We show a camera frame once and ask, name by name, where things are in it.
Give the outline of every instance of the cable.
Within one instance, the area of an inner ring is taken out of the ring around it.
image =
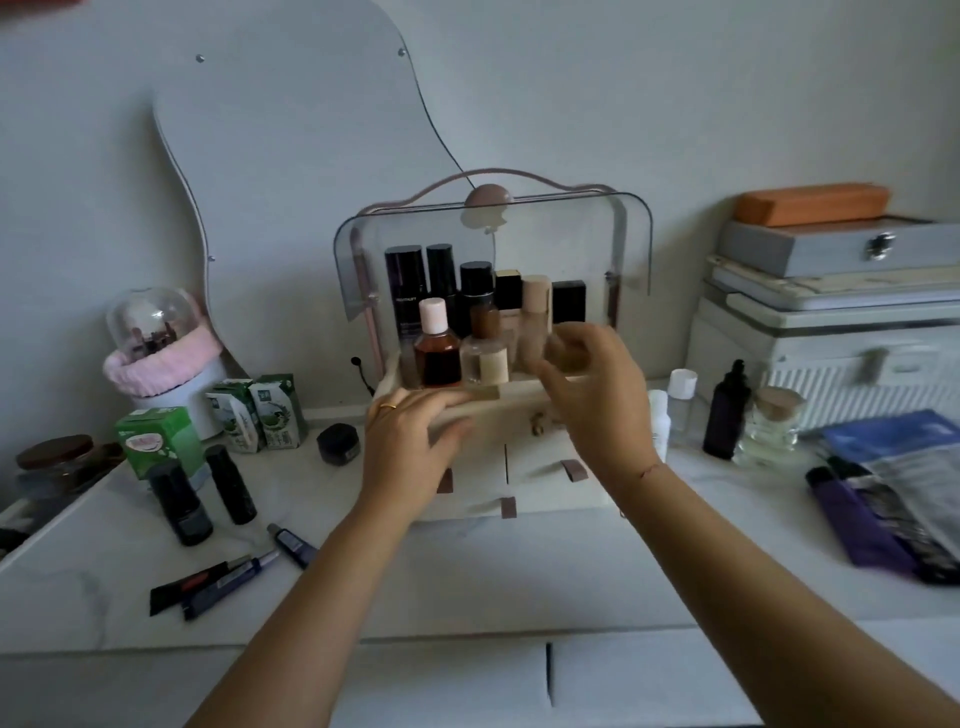
[[[350,358],[350,364],[352,364],[354,367],[357,368],[357,372],[360,373],[360,381],[362,381],[362,382],[363,382],[363,385],[364,385],[365,387],[367,387],[367,391],[370,392],[370,396],[372,397],[372,396],[373,396],[373,393],[374,393],[376,390],[374,390],[374,389],[367,383],[367,378],[366,378],[365,376],[363,376],[363,362],[360,360],[360,357],[359,357],[359,356],[352,356],[352,357]]]

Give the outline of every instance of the small plastic bottle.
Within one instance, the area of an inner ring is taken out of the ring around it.
[[[414,344],[420,383],[424,387],[459,384],[460,339],[447,325],[446,301],[423,299],[420,302],[420,325],[423,334]]]
[[[654,437],[654,449],[660,460],[666,462],[666,450],[670,442],[670,415],[667,414],[668,397],[662,389],[647,392],[650,400],[650,432]]]
[[[670,431],[683,434],[690,423],[690,407],[697,394],[697,373],[691,369],[673,370],[666,393],[670,396],[666,409],[670,415]]]

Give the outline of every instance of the clear dome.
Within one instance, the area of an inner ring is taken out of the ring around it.
[[[120,294],[107,312],[107,328],[130,361],[159,352],[198,325],[193,306],[171,288],[140,288]]]

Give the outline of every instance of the white wall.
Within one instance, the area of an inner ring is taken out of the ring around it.
[[[150,89],[278,2],[0,14],[0,473],[24,445],[107,436],[126,411],[99,372],[113,295],[200,288]],[[652,374],[682,361],[731,195],[860,179],[891,184],[900,210],[960,207],[955,0],[380,4],[461,164],[606,182],[650,202],[655,295],[630,294],[624,328]]]
[[[113,296],[202,290],[199,235],[156,135],[152,88],[269,4],[0,10],[0,490],[21,448],[107,437],[130,410],[100,374]]]
[[[378,2],[465,168],[649,202],[654,294],[628,291],[620,325],[648,375],[684,361],[733,195],[874,181],[896,210],[960,217],[956,0]]]

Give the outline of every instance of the white bottle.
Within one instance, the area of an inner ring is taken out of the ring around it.
[[[690,422],[690,407],[697,394],[697,373],[691,369],[675,369],[670,373],[670,384],[666,388],[670,396],[667,414],[670,415],[670,429],[683,434]]]
[[[666,413],[669,398],[662,389],[647,392],[650,399],[650,431],[654,436],[654,449],[664,463],[666,448],[670,441],[670,416]]]

